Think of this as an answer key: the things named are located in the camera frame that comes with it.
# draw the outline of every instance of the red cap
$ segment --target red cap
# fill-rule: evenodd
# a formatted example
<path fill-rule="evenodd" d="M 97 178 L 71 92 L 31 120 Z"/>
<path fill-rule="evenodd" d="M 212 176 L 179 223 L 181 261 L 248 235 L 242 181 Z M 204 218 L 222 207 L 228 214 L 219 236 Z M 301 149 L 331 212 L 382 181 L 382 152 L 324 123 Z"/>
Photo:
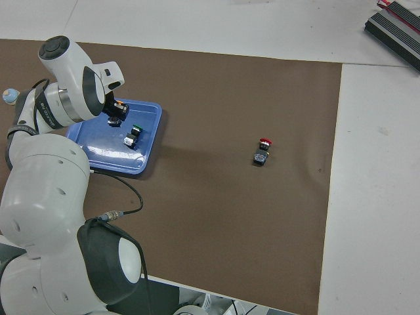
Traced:
<path fill-rule="evenodd" d="M 268 142 L 269 145 L 273 143 L 269 138 L 261 138 L 260 142 Z"/>

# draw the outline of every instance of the brown cardboard sheet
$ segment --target brown cardboard sheet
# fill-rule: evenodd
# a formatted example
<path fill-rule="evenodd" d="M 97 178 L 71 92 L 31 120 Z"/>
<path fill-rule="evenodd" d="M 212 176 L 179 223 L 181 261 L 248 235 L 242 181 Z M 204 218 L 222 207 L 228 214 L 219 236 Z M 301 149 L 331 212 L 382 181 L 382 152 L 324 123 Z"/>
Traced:
<path fill-rule="evenodd" d="M 51 74 L 40 42 L 0 41 L 0 89 Z M 143 246 L 149 273 L 299 314 L 316 314 L 341 65 L 111 45 L 81 45 L 115 60 L 117 97 L 157 102 L 149 164 L 129 179 L 141 213 L 117 222 Z M 13 108 L 2 105 L 0 132 Z M 252 159 L 261 137 L 270 157 Z M 5 137 L 0 138 L 5 146 Z M 0 188 L 9 174 L 0 162 Z M 85 216 L 134 209 L 135 195 L 92 175 Z"/>

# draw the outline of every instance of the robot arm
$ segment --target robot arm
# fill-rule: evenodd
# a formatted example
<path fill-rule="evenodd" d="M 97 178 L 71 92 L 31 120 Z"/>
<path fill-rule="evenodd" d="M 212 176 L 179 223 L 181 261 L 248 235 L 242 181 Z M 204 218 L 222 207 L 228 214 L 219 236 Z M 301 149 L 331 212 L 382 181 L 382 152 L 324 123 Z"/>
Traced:
<path fill-rule="evenodd" d="M 114 314 L 106 305 L 138 285 L 140 249 L 124 231 L 85 220 L 87 156 L 71 140 L 47 133 L 107 107 L 126 115 L 112 93 L 124 79 L 115 62 L 94 65 L 64 36 L 45 42 L 39 58 L 57 82 L 20 93 L 9 129 L 0 230 L 27 253 L 0 266 L 0 314 Z"/>

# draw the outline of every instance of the black metal device with fins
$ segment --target black metal device with fins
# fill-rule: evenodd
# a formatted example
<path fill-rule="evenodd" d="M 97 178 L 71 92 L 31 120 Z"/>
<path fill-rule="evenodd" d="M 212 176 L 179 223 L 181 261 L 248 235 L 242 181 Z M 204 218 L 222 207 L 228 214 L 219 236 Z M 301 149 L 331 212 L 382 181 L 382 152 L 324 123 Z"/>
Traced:
<path fill-rule="evenodd" d="M 365 30 L 420 71 L 420 18 L 394 1 L 373 15 Z"/>

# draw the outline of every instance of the blue plastic tray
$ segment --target blue plastic tray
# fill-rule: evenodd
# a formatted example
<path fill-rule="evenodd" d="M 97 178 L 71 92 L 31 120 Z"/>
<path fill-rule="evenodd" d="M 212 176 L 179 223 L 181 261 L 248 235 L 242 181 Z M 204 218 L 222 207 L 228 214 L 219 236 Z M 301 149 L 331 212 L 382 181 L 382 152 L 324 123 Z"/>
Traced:
<path fill-rule="evenodd" d="M 146 168 L 158 129 L 162 109 L 159 104 L 137 100 L 120 101 L 130 106 L 129 114 L 120 127 L 108 125 L 108 116 L 72 125 L 66 136 L 85 151 L 91 167 L 127 174 L 140 174 Z M 131 128 L 143 128 L 134 149 L 123 143 Z"/>

